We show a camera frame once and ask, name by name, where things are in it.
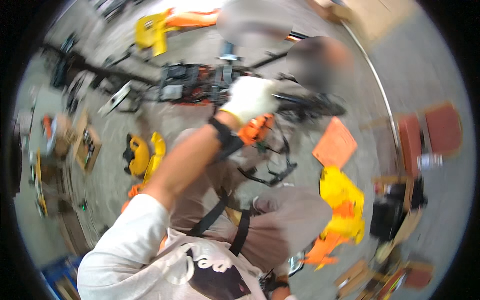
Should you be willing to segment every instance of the white glove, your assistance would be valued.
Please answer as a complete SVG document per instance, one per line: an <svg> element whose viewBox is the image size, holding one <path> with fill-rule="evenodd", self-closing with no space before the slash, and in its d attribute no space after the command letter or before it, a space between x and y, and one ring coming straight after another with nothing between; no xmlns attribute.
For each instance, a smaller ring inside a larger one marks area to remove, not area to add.
<svg viewBox="0 0 480 300"><path fill-rule="evenodd" d="M230 100L220 110L237 117L244 125L251 119L265 113L275 112L279 106L272 96L275 82L267 79L242 76L230 88Z"/></svg>

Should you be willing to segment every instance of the concrete floor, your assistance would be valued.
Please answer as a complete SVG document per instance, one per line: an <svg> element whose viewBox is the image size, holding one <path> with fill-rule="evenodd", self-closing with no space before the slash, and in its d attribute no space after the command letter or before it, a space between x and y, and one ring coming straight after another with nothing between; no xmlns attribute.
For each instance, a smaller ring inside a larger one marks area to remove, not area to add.
<svg viewBox="0 0 480 300"><path fill-rule="evenodd" d="M372 132L360 131L359 125L386 116L380 92L367 63L342 27L325 22L311 11L303 0L277 0L277 2L289 10L294 21L293 30L310 36L331 36L344 42L354 54L352 83L337 92L344 98L345 101L341 104L348 111L341 120L358 143L357 151L343 171L365 193L363 214L366 221L365 230L368 232L374 199L371 177L384 172L385 162L380 157L384 156L383 149L388 148L392 141L388 135L379 139L379 136ZM96 22L92 17L93 21L85 22L80 28L79 46L91 62L101 63L110 55L120 57L133 41L135 21L143 15L161 11L166 5L168 1L146 1L127 10L109 24ZM73 8L70 12L67 11L53 28L50 37L52 40L61 40L70 33L71 30L66 28L71 28L71 25L66 24L70 17L77 15L73 11ZM166 61L184 60L215 63L221 43L221 37L214 26L185 32L170 37L168 52L155 58L155 62L162 64ZM290 43L282 42L275 49L241 48L238 54L245 57L245 63L249 64L263 58L265 50L275 52L290 46ZM423 291L401 289L392 296L392 299L407 297L412 300L426 299L440 282L455 255L471 206L476 151L475 141L472 139L473 123L468 97L448 47L420 8L403 24L375 43L371 48L371 56L384 83L393 112L411 112L450 100L457 107L463 122L464 142L460 155L445 161L442 169L424 174L429 204L418 228L402 246L402 254L405 257L411 253L419 254L432 261L436 266L436 272L432 283ZM145 67L134 60L127 60L121 65L131 72L159 76L157 70ZM271 77L276 72L287 72L284 61L262 69L266 77ZM167 149L170 150L174 139L182 130L200 127L211 114L210 107L148 103L144 105L141 113L135 115L113 112L101 118L96 111L106 101L106 96L88 90L82 103L83 107L89 109L92 125L103 143L93 172L85 176L76 162L71 161L74 201L79 203L86 198L88 202L87 212L79 213L79 219L92 246L100 237L98 232L105 225L111 226L119 216L121 206L128 199L127 192L131 185L140 182L123 172L124 161L121 154L125 149L126 134L136 133L149 140L152 132L158 131L164 136ZM311 155L311 151L328 123L329 118L305 126L292 126L287 122L281 122L292 148L292 160L299 164L298 169L285 179L285 182L318 189L322 165ZM255 151L246 149L235 159L243 162ZM281 163L281 160L273 157L272 165L275 163ZM265 162L261 163L258 169L260 174L265 176ZM236 191L237 202L232 206L248 207L249 201L266 188L252 181L244 183ZM340 259L338 264L327 265L317 272L313 271L313 266L305 266L291 278L292 292L301 300L334 299L336 295L336 287L332 284L334 279L359 258L371 259L376 246L376 240L366 234L359 245L338 247L335 250Z"/></svg>

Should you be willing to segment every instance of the white sleeve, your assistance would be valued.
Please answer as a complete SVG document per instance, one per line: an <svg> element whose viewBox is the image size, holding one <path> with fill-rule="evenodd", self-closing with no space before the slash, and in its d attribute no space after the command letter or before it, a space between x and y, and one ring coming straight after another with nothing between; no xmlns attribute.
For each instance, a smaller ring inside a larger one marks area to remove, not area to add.
<svg viewBox="0 0 480 300"><path fill-rule="evenodd" d="M136 274L157 255L168 225L168 211L162 204L147 194L133 197L80 263L79 291L113 285Z"/></svg>

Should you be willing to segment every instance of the beige pants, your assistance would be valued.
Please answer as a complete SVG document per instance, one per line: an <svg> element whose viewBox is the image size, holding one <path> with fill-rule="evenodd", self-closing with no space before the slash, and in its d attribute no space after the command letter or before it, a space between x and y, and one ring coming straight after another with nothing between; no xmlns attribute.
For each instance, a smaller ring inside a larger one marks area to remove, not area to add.
<svg viewBox="0 0 480 300"><path fill-rule="evenodd" d="M190 135L186 130L177 138ZM206 168L177 200L171 215L171 227L187 233L220 199L216 191L234 186L231 174L238 172L231 162L221 162ZM247 239L241 253L256 267L268 272L289 257L307 247L323 231L332 218L332 209L307 188L284 186L271 188L255 201L261 215L250 219ZM237 227L223 214L204 232L211 240L233 242Z"/></svg>

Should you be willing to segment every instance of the white t-shirt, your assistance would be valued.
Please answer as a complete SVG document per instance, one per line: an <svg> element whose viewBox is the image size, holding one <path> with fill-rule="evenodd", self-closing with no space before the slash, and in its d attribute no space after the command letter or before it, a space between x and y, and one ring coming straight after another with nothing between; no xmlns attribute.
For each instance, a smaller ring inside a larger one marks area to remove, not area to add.
<svg viewBox="0 0 480 300"><path fill-rule="evenodd" d="M233 255L226 242L168 228L159 252L168 225L162 204L146 194L135 196L83 258L77 280L81 298L265 300L258 284L261 270Z"/></svg>

